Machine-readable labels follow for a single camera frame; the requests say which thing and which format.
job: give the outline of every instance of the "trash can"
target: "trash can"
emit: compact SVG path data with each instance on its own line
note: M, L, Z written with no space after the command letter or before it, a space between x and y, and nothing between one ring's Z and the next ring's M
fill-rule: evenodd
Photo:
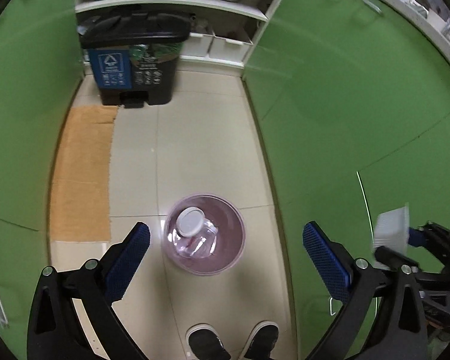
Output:
M176 65L190 35L177 12L126 12L89 21L80 36L104 105L170 102Z

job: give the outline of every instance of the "silver bolt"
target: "silver bolt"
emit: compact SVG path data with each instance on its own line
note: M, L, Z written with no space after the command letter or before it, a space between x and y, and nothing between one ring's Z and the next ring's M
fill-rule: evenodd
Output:
M409 275L412 273L412 268L410 268L408 265L402 265L402 272L406 275Z
M43 271L42 271L42 275L43 276L50 276L53 272L53 268L51 266L46 266Z
M360 269L367 269L368 268L368 261L366 259L358 259L355 261L355 264Z
M90 259L85 263L85 268L87 269L95 269L98 265L96 259Z

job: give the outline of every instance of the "white storage bin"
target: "white storage bin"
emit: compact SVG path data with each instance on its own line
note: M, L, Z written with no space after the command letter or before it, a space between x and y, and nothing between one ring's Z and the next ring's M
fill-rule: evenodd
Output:
M242 28L235 35L236 39L216 36L211 43L209 57L232 62L242 62L248 50L252 47L252 42Z
M207 56L214 35L211 27L207 28L207 33L191 32L190 38L183 43L180 54L183 56Z

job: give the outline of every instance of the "person's foot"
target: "person's foot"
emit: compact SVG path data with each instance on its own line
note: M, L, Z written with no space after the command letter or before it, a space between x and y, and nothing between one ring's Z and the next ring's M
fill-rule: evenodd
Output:
M198 360L230 360L218 338L217 332L210 325L202 323L192 326L185 336L188 346Z
M272 321L257 324L250 333L238 360L268 360L278 340L278 325Z

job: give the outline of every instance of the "white jar lid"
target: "white jar lid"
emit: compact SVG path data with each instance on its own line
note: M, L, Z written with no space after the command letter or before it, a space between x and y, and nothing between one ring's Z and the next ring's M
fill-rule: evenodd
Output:
M183 237L193 237L202 229L205 214L200 208L188 207L176 220L176 229Z

